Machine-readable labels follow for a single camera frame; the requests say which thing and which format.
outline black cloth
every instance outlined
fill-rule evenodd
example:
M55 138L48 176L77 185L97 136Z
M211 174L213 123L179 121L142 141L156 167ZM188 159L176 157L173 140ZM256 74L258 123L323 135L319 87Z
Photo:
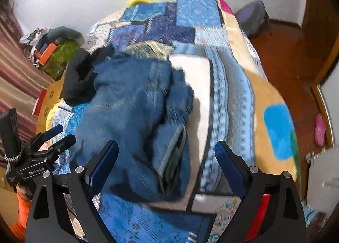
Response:
M44 35L41 37L41 39L39 39L39 42L38 42L38 44L35 46L35 48L36 48L37 50L40 51L40 49L43 47L43 45L44 45L45 43L48 44L48 43L47 43L47 34L44 34Z
M112 56L113 47L96 49L91 55L85 49L79 48L71 58L65 75L62 98L69 106L88 103L96 94L94 79L97 74L94 66L101 63L107 56Z

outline blanket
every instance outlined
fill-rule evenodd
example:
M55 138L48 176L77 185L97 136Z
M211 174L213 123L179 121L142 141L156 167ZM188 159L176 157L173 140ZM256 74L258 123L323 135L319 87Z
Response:
M117 242L216 242L241 202L232 196L214 156L219 140L249 166L278 175L287 170L299 179L289 110L267 81L234 15L223 9L221 0L139 4L117 11L89 31L89 52L114 45L140 59L170 60L184 70L195 93L185 196L176 202L134 204L102 194L99 214ZM84 110L86 104L73 108L66 134L74 132ZM66 153L60 160L62 171L68 159Z

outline blue square pattern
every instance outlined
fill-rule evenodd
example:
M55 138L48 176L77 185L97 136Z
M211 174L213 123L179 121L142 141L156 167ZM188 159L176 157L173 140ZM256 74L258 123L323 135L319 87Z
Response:
M164 15L166 3L147 3L128 7L120 21L146 21Z
M221 26L215 0L178 0L177 26Z
M294 126L286 104L274 104L265 109L264 121L274 156L279 161L293 156L292 133Z

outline red fabric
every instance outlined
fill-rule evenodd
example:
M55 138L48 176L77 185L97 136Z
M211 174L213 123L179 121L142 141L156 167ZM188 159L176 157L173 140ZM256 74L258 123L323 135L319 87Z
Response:
M23 53L28 46L19 44L21 36L11 4L0 0L0 113L17 109L19 136L25 142L36 131L37 117L31 116L35 100L53 80L28 61Z
M38 98L39 100L38 100L37 106L35 107L35 110L34 110L35 116L39 116L39 114L40 114L40 110L41 110L41 107L42 107L43 100L46 96L46 93L47 93L46 89L42 89L40 91L40 95L39 95L39 98Z
M253 223L252 223L252 227L251 227L249 233L247 234L247 238L246 238L245 242L257 237L259 230L260 230L260 227L261 227L261 224L262 224L262 221L264 220L264 217L265 217L265 213L266 213L266 210L267 210L269 200L270 200L269 194L265 194L265 195L262 196L259 210L257 212L257 215L256 215Z

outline cardboard box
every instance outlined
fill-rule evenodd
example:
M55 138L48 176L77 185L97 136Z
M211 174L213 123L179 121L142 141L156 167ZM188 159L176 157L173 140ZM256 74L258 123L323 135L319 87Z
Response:
M13 225L19 220L19 203L17 194L0 188L0 215L7 225Z
M61 78L61 80L51 83L48 87L45 98L41 105L41 110L37 121L36 134L46 131L47 115L56 102L61 98L63 83L64 76Z

